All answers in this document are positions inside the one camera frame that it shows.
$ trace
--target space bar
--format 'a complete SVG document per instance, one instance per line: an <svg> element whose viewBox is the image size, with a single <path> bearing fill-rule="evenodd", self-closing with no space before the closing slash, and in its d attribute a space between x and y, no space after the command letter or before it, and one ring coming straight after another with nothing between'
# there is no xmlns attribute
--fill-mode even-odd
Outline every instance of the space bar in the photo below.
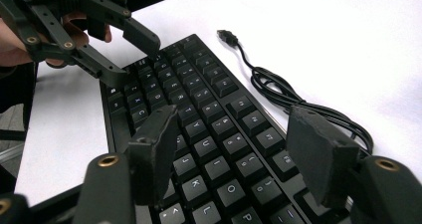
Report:
<svg viewBox="0 0 422 224"><path fill-rule="evenodd" d="M110 118L115 151L123 153L131 139L127 115L125 112L118 112L113 113Z"/></svg>

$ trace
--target white surface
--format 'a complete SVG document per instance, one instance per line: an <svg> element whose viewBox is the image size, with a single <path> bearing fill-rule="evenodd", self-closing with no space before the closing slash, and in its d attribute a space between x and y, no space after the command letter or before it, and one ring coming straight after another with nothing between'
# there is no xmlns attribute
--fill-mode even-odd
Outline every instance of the white surface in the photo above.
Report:
<svg viewBox="0 0 422 224"><path fill-rule="evenodd" d="M421 181L421 1L166 0L133 17L162 47L196 33L256 94L240 54L217 38L219 29L232 31L253 65L348 115L371 133L374 154ZM144 56L116 30L111 44L92 44L121 67ZM41 70L16 187L31 205L81 184L88 162L107 149L98 81L78 68ZM281 110L262 101L286 128Z"/></svg>

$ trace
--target human hand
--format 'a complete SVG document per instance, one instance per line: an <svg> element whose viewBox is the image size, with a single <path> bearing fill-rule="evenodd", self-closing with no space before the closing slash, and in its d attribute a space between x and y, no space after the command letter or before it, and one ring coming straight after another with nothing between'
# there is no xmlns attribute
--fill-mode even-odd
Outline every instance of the human hand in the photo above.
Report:
<svg viewBox="0 0 422 224"><path fill-rule="evenodd" d="M87 16L81 12L72 12L62 18L62 25L68 32L77 47L87 44L90 39L88 35L71 21L77 19L86 19ZM43 34L39 34L40 38L46 42L47 38ZM105 42L111 41L111 31L109 25L105 26ZM26 52L25 45L10 30L10 28L0 18L0 67L14 67L21 64L31 62L31 57ZM61 66L63 61L55 59L47 59L49 64L53 66Z"/></svg>

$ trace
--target black keyboard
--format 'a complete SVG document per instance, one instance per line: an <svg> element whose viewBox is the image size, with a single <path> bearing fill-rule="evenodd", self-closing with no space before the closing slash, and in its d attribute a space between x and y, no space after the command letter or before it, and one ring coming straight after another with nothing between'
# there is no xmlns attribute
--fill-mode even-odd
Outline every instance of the black keyboard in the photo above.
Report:
<svg viewBox="0 0 422 224"><path fill-rule="evenodd" d="M162 106L177 105L180 129L167 193L137 207L139 223L349 223L347 209L316 205L286 134L196 35L125 69L136 82L101 84L109 151Z"/></svg>

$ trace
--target black cable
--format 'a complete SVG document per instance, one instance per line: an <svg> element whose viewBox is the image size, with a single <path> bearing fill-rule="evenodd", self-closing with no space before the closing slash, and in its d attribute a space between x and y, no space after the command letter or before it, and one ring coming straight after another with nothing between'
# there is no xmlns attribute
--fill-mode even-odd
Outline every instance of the black cable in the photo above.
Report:
<svg viewBox="0 0 422 224"><path fill-rule="evenodd" d="M271 103L285 108L285 113L289 114L292 106L298 106L314 112L319 113L325 117L329 122L343 127L351 132L351 138L356 139L358 136L366 146L362 149L364 154L372 154L373 140L369 132L360 126L358 123L352 121L349 117L336 110L307 103L303 100L292 88L292 86L280 76L261 67L252 66L246 59L245 52L239 44L238 39L231 32L225 30L217 31L218 36L222 41L233 48L239 48L242 59L245 64L252 70L251 83L257 91L267 98Z"/></svg>

